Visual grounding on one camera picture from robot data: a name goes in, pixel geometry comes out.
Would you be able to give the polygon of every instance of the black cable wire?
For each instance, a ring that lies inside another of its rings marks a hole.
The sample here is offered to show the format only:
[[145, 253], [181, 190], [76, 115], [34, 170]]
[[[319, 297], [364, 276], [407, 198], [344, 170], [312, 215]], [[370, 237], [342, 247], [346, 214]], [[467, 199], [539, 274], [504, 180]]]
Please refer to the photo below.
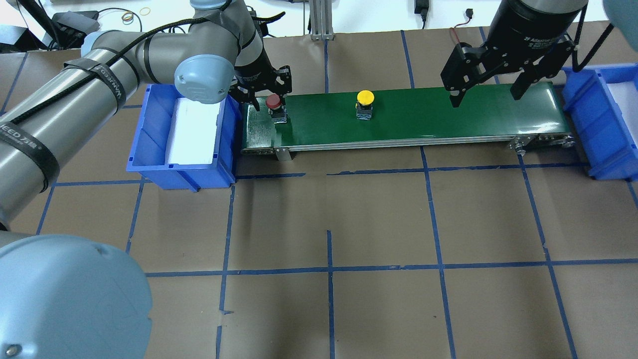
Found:
[[582, 61], [582, 63], [579, 64], [578, 63], [578, 46], [581, 43], [582, 27], [585, 23], [586, 14], [587, 14], [587, 5], [583, 6], [581, 10], [581, 18], [578, 21], [578, 27], [576, 28], [576, 37], [574, 38], [575, 46], [574, 46], [574, 50], [572, 51], [572, 70], [574, 72], [582, 71], [582, 69], [585, 68], [585, 66], [587, 66], [587, 64], [590, 63], [591, 59], [593, 59], [594, 55], [598, 52], [598, 50], [600, 50], [600, 47], [605, 42], [609, 34], [611, 34], [611, 32], [614, 30], [614, 26], [612, 24], [609, 24], [607, 28], [605, 29], [605, 31], [603, 31], [603, 33], [600, 35], [600, 37], [598, 38], [594, 46], [591, 48], [589, 53], [587, 53], [587, 55], [585, 56], [585, 59]]
[[221, 8], [219, 8], [219, 10], [220, 10], [220, 11], [224, 11], [224, 10], [226, 10], [226, 9], [230, 6], [230, 3], [232, 3], [232, 2], [233, 2], [233, 0], [226, 0], [226, 2], [224, 3], [224, 5], [222, 5], [222, 6], [221, 6]]
[[53, 36], [52, 38], [56, 40], [57, 45], [61, 48], [62, 44], [60, 43], [60, 39], [57, 36], [57, 30], [59, 29], [54, 23], [53, 20], [51, 20], [51, 18], [48, 16], [47, 11], [44, 9], [44, 6], [42, 5], [42, 2], [40, 0], [38, 0], [38, 4], [40, 5], [40, 7], [42, 8], [42, 11], [44, 11], [44, 14], [47, 15], [47, 19], [48, 19], [48, 23], [51, 25], [51, 27], [53, 28]]
[[[171, 27], [181, 26], [181, 25], [201, 24], [201, 23], [207, 22], [207, 21], [208, 21], [208, 19], [203, 18], [203, 17], [200, 17], [198, 19], [184, 19], [184, 20], [172, 22], [170, 24], [167, 24], [167, 25], [164, 25], [164, 26], [160, 26], [160, 27], [157, 27], [156, 29], [150, 30], [149, 32], [140, 35], [138, 38], [133, 40], [133, 42], [131, 42], [130, 44], [125, 46], [125, 48], [120, 50], [115, 56], [111, 57], [111, 59], [108, 60], [105, 63], [105, 65], [109, 66], [109, 67], [113, 66], [113, 64], [115, 62], [117, 62], [122, 57], [124, 57], [124, 55], [127, 52], [129, 52], [133, 47], [135, 47], [137, 44], [139, 44], [140, 42], [146, 40], [147, 38], [151, 37], [152, 35], [154, 35], [156, 33], [159, 33], [162, 30], [170, 29]], [[38, 105], [35, 105], [34, 107], [31, 107], [30, 109], [26, 110], [22, 114], [20, 114], [17, 117], [13, 118], [11, 120], [11, 123], [13, 123], [15, 125], [21, 124], [22, 122], [26, 121], [31, 116], [33, 116], [34, 114], [42, 111], [43, 109], [46, 109], [48, 106], [52, 105], [53, 103], [56, 103], [57, 101], [63, 99], [66, 96], [68, 96], [70, 93], [72, 93], [72, 92], [76, 91], [77, 89], [81, 88], [82, 86], [88, 84], [89, 82], [91, 82], [96, 77], [97, 77], [97, 74], [95, 74], [94, 72], [89, 73], [89, 75], [87, 77], [84, 77], [82, 80], [79, 80], [78, 82], [74, 83], [73, 85], [69, 86], [68, 88], [60, 91], [59, 93], [55, 94], [54, 96], [51, 96], [50, 98], [46, 99], [45, 101], [39, 103]]]
[[286, 12], [282, 11], [281, 13], [279, 13], [279, 14], [277, 14], [275, 16], [271, 16], [271, 17], [257, 17], [257, 16], [254, 16], [253, 20], [260, 21], [260, 22], [263, 22], [265, 24], [272, 24], [273, 22], [281, 19], [284, 15], [286, 15]]
[[125, 11], [127, 13], [133, 14], [133, 16], [135, 16], [137, 18], [137, 20], [140, 22], [140, 32], [144, 32], [144, 30], [142, 28], [142, 18], [140, 18], [140, 16], [137, 15], [137, 13], [135, 13], [134, 11], [131, 11], [131, 10], [125, 9], [125, 8], [105, 8], [105, 9], [102, 9], [102, 10], [98, 11], [98, 16], [99, 16], [99, 14], [103, 13], [104, 11], [108, 11], [108, 10], [119, 10], [119, 11]]

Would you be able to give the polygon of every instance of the white wall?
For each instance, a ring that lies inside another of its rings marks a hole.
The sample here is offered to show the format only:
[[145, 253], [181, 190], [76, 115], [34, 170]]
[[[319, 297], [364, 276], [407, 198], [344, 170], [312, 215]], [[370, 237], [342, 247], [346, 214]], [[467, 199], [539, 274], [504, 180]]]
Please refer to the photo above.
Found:
[[[24, 26], [18, 11], [7, 1], [15, 2], [15, 0], [0, 0], [0, 22]], [[303, 3], [289, 3], [285, 0], [245, 1], [246, 4], [255, 7], [257, 14], [261, 17], [286, 11], [283, 19], [269, 26], [273, 35], [299, 36], [306, 32], [308, 4], [305, 5], [304, 18]], [[431, 0], [426, 28], [438, 29], [464, 22], [464, 13], [467, 8], [474, 9], [474, 19], [469, 26], [489, 26], [500, 2], [500, 0]], [[193, 9], [188, 0], [42, 0], [42, 3], [50, 16], [56, 12], [101, 10], [111, 6], [139, 12], [141, 8], [148, 6], [151, 8], [151, 13], [142, 16], [145, 30], [190, 18], [193, 15]], [[422, 26], [420, 16], [413, 13], [414, 0], [332, 0], [332, 7], [333, 28], [336, 33], [410, 30], [420, 29]], [[22, 12], [27, 18], [31, 31], [36, 36], [42, 37], [43, 30], [30, 19], [26, 11]], [[121, 15], [122, 13], [117, 11], [104, 13], [100, 17], [101, 29], [138, 31], [137, 21], [126, 26], [122, 23]], [[587, 21], [596, 20], [607, 20], [602, 0], [590, 0]]]

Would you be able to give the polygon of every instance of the power adapter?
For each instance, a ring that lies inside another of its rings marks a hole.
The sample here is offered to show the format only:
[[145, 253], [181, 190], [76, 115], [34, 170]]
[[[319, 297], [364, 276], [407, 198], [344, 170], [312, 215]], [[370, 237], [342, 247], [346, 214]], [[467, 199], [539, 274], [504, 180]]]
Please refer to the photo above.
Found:
[[430, 10], [430, 0], [414, 0], [414, 13], [421, 15], [423, 27], [426, 26], [427, 12]]

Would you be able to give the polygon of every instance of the white foam insert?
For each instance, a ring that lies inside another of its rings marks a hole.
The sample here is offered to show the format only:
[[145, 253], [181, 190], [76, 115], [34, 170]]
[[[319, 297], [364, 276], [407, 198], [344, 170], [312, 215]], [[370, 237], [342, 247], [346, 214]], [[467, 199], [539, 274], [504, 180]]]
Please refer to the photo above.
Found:
[[638, 144], [638, 89], [633, 81], [608, 84], [611, 96], [620, 107], [629, 132]]
[[221, 103], [204, 105], [187, 98], [175, 101], [166, 146], [166, 163], [211, 164]]

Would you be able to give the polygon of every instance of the green conveyor belt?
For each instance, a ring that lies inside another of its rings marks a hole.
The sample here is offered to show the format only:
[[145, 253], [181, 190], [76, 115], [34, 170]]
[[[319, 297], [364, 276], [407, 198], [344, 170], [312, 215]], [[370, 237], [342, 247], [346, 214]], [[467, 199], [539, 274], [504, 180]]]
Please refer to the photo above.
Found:
[[457, 109], [443, 88], [375, 91], [371, 121], [355, 117], [357, 93], [295, 95], [286, 98], [290, 120], [278, 125], [265, 98], [259, 98], [261, 111], [246, 109], [242, 152], [507, 141], [570, 132], [550, 82], [532, 86], [519, 101], [509, 89], [506, 84], [476, 86]]

